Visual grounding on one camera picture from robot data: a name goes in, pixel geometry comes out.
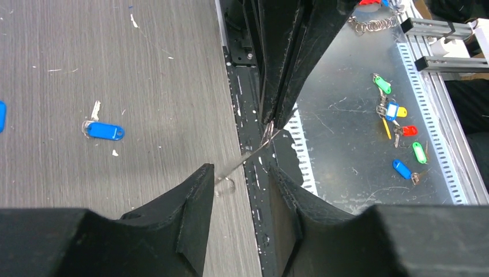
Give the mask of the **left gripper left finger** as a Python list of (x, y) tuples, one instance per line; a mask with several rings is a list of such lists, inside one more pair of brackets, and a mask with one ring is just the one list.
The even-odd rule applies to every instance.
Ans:
[(215, 173), (112, 220), (85, 208), (1, 209), (2, 276), (202, 276)]

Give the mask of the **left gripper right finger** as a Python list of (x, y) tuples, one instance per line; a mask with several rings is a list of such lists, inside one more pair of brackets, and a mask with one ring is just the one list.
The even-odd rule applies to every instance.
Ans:
[(269, 170), (279, 276), (487, 276), (486, 205), (372, 205), (351, 215)]

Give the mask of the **large metal keyring disc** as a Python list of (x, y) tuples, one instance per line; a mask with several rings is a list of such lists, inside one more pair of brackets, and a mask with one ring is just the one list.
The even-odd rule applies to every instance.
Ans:
[[(259, 151), (270, 146), (272, 140), (279, 133), (280, 133), (280, 130), (275, 128), (273, 121), (268, 123), (266, 128), (265, 128), (263, 138), (262, 138), (260, 145), (257, 149), (255, 149), (251, 152), (246, 152), (245, 154), (242, 154), (239, 159), (235, 159), (235, 160), (231, 161), (221, 171), (219, 171), (215, 177), (215, 197), (233, 194), (233, 192), (236, 190), (236, 185), (235, 185), (235, 181), (232, 178), (230, 178), (230, 175), (236, 169), (238, 169), (240, 166), (242, 166), (246, 161), (248, 161), (251, 157), (253, 157), (257, 153), (259, 153)], [(229, 182), (230, 184), (228, 185), (227, 188), (220, 189), (219, 185), (223, 181)]]

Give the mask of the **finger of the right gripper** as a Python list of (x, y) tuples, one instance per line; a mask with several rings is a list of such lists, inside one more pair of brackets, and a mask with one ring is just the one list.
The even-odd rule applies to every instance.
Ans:
[(259, 1), (258, 11), (264, 59), (261, 121), (277, 125), (277, 110), (283, 99), (296, 34), (303, 19), (304, 1)]
[(359, 1), (311, 1), (304, 11), (274, 118), (277, 129), (290, 119), (305, 81), (358, 4)]

